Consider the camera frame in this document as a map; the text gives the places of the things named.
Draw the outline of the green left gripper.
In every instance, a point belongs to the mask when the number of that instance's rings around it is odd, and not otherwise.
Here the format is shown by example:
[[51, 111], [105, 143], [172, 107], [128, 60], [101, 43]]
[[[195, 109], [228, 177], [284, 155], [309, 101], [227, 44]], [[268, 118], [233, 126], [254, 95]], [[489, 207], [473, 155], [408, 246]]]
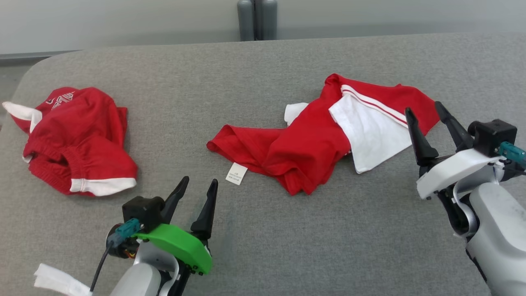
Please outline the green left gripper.
[[201, 241], [208, 241], [212, 236], [219, 184], [217, 179], [212, 180], [201, 213], [190, 227], [192, 234], [170, 224], [188, 184], [189, 176], [184, 176], [165, 200], [164, 208], [160, 212], [164, 224], [158, 225], [147, 234], [141, 232], [134, 234], [134, 238], [148, 240], [157, 248], [190, 265], [196, 273], [208, 274], [212, 269], [212, 256]]

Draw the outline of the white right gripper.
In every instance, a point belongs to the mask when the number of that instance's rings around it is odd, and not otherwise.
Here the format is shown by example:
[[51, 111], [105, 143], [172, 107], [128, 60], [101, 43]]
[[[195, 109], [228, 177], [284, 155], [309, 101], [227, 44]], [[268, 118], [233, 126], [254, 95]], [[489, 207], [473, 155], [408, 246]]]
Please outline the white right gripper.
[[[487, 157], [473, 149], [473, 137], [444, 105], [441, 102], [435, 102], [435, 109], [440, 121], [447, 127], [455, 144], [455, 151], [458, 153], [435, 165], [417, 180], [417, 192], [423, 200], [434, 195], [435, 191], [443, 190], [449, 185], [471, 176], [489, 163], [496, 163], [505, 159], [501, 155]], [[417, 165], [434, 164], [439, 153], [430, 146], [410, 108], [405, 109], [405, 117]]]

